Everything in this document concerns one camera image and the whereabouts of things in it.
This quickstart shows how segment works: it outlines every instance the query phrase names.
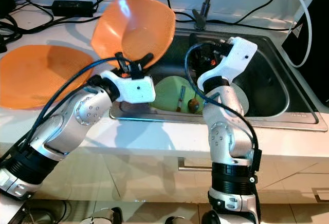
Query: faucet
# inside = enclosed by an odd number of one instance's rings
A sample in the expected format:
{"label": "faucet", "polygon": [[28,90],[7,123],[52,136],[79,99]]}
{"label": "faucet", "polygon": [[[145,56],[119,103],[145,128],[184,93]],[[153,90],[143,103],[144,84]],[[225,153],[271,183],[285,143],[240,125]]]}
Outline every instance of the faucet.
{"label": "faucet", "polygon": [[194,15],[195,18],[195,24],[194,24],[194,28],[197,30],[204,30],[206,27],[206,19],[207,19],[207,15],[209,12],[209,8],[210,8],[210,0],[205,0],[202,3],[202,7],[201,7],[201,11],[200,13],[197,12],[197,10],[193,9],[192,13]]}

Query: robotic arm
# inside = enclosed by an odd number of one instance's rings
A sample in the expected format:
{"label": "robotic arm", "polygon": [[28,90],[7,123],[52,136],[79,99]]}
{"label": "robotic arm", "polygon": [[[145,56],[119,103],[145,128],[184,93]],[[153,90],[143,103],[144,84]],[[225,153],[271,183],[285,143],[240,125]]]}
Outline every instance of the robotic arm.
{"label": "robotic arm", "polygon": [[[198,87],[208,98],[243,115],[229,84],[244,71],[257,45],[236,37],[222,42],[216,50],[222,61],[201,74]],[[146,103],[155,99],[150,77],[123,79],[105,71],[92,77],[89,83],[90,86],[77,92],[36,130],[30,146],[22,152],[15,151],[2,163],[0,190],[3,193],[19,200],[30,198],[57,163],[80,145],[112,102]],[[203,223],[258,224],[260,211],[254,171],[259,167],[261,151],[254,147],[250,129],[235,114],[209,102],[204,105],[203,116],[209,129],[213,162],[208,193],[213,210],[204,215]]]}

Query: stainless steel sink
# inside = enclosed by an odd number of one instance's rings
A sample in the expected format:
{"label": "stainless steel sink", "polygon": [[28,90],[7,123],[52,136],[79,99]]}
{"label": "stainless steel sink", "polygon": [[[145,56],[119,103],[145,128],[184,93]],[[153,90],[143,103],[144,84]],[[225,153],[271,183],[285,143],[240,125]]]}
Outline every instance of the stainless steel sink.
{"label": "stainless steel sink", "polygon": [[[321,115],[293,77],[272,41],[265,36],[177,29],[168,51],[147,71],[155,85],[168,76],[185,77],[184,55],[189,48],[191,33],[196,33],[200,41],[227,40],[231,36],[240,36],[258,45],[257,53],[246,70],[233,81],[247,95],[249,111],[245,116],[253,126],[327,131]],[[160,110],[150,107],[148,103],[115,102],[110,116],[123,120],[204,123],[202,115]]]}

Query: black device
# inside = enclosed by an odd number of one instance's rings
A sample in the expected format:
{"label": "black device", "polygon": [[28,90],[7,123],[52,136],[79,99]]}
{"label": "black device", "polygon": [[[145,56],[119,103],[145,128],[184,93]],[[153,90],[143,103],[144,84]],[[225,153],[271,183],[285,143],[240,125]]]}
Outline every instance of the black device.
{"label": "black device", "polygon": [[54,1],[51,5],[54,16],[93,17],[94,3],[86,1]]}
{"label": "black device", "polygon": [[[329,0],[313,0],[308,7],[312,21],[313,41],[306,63],[298,68],[315,95],[329,107],[329,63],[327,56],[327,35],[329,24],[325,19]],[[291,61],[300,64],[308,44],[308,28],[305,14],[297,23],[297,28],[290,33],[282,44]]]}
{"label": "black device", "polygon": [[16,7],[14,0],[0,0],[0,18],[4,18]]}

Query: cabinet handle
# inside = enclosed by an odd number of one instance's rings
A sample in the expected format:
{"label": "cabinet handle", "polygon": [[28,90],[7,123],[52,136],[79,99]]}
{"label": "cabinet handle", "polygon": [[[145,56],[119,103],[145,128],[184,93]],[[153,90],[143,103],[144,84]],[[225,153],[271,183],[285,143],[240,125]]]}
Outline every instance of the cabinet handle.
{"label": "cabinet handle", "polygon": [[211,172],[210,166],[185,166],[185,158],[178,158],[178,171],[186,172]]}

